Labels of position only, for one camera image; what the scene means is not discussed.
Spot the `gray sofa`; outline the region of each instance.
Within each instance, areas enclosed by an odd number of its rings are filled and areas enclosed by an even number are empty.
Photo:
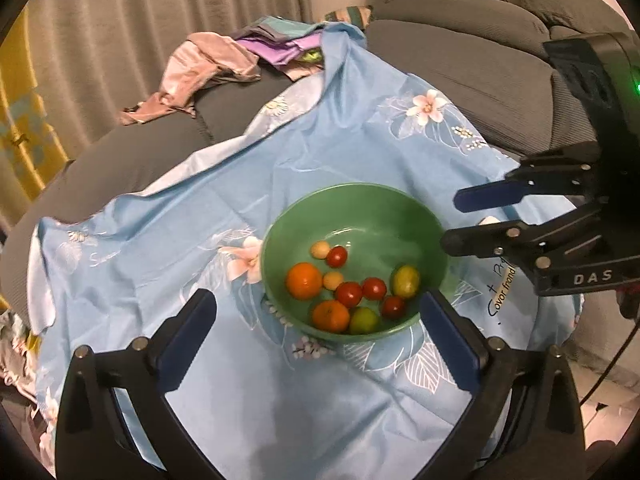
[[[601,0],[373,0],[372,6],[370,51],[435,85],[489,142],[513,156],[593,139],[543,42],[585,32],[631,34]],[[28,249],[38,219],[81,221],[195,150],[241,135],[262,104],[290,84],[268,67],[262,73],[257,83],[201,92],[196,120],[174,114],[114,129],[44,190],[0,258],[0,290],[25,321]]]

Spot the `black cable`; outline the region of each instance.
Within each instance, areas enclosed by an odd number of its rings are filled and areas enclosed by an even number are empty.
[[[629,334],[629,336],[626,338],[626,341],[622,343],[622,346],[620,347],[620,349],[618,350],[618,353],[616,355],[613,356],[613,359],[611,360],[611,362],[609,363],[609,365],[607,366],[607,368],[605,368],[604,373],[598,377],[598,380],[596,381],[596,383],[593,385],[593,387],[591,388],[591,390],[588,391],[588,393],[582,398],[582,400],[580,401],[580,405],[583,405],[585,402],[587,402],[587,400],[589,400],[589,398],[595,393],[595,391],[600,387],[600,385],[602,384],[602,382],[604,381],[604,379],[607,378],[607,375],[609,375],[609,372],[613,369],[613,367],[616,365],[616,363],[618,362],[618,359],[620,359],[620,356],[622,355],[622,353],[626,350],[626,347],[629,346],[629,343],[631,343],[631,340],[634,338],[634,336],[636,335],[636,332],[638,332],[638,329],[640,329],[640,317],[638,318],[638,320],[636,321],[636,325],[633,327],[633,329],[631,330],[631,333]]]

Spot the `lime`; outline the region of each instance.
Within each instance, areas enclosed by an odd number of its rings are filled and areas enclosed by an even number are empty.
[[[394,274],[394,295],[408,300],[418,293],[420,287],[420,272],[415,267],[403,265]]]
[[[349,333],[351,335],[370,334],[378,326],[378,314],[370,308],[361,306],[351,316]]]

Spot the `green bowl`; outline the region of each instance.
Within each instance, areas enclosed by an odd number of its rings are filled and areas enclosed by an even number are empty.
[[[378,184],[341,184],[313,192],[283,212],[271,226],[262,244],[260,264],[267,297],[288,321],[311,336],[340,343],[379,339],[417,322],[418,299],[427,288],[439,288],[449,267],[448,256],[440,248],[443,230],[429,209],[407,194]],[[324,260],[309,254],[311,245],[327,240],[331,247],[347,249],[347,262],[331,269]],[[345,281],[361,283],[369,276],[390,281],[398,267],[409,264],[420,272],[420,292],[408,302],[401,319],[380,317],[378,330],[366,335],[334,334],[314,328],[312,308],[333,299],[323,289],[310,301],[293,298],[285,287],[287,271],[296,263],[313,263],[323,274],[339,270]],[[380,302],[363,298],[380,314]]]

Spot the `pink flower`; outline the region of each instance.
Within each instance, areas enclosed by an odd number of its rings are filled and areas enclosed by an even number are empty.
[[[219,252],[232,254],[237,259],[231,260],[226,266],[226,277],[230,282],[246,273],[246,282],[250,285],[262,279],[260,274],[260,248],[262,240],[255,236],[244,239],[242,247],[220,247]]]
[[[414,97],[414,107],[409,108],[406,111],[408,116],[418,116],[418,124],[424,126],[429,122],[429,119],[437,123],[441,123],[444,119],[440,109],[447,104],[447,100],[442,97],[436,97],[438,95],[437,90],[429,90],[427,95],[417,95]]]

